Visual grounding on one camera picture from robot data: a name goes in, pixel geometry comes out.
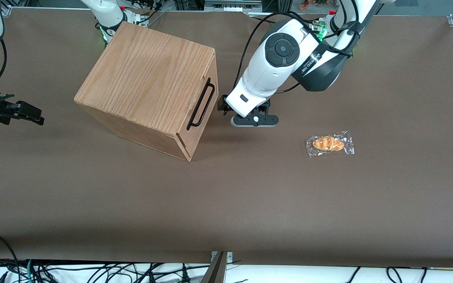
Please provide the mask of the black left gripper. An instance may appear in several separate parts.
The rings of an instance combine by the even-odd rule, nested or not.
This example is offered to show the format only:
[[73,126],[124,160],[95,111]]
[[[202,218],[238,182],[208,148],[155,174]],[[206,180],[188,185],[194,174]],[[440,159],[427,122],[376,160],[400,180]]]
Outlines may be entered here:
[[[228,95],[222,95],[221,98],[218,100],[218,111],[222,112],[223,114],[227,114],[230,111],[233,111],[232,107],[226,102],[226,98]],[[242,109],[236,110],[235,112],[243,118],[247,116],[254,116],[254,115],[266,115],[269,111],[271,106],[271,100],[268,99],[266,102],[254,107],[250,112],[244,111]]]

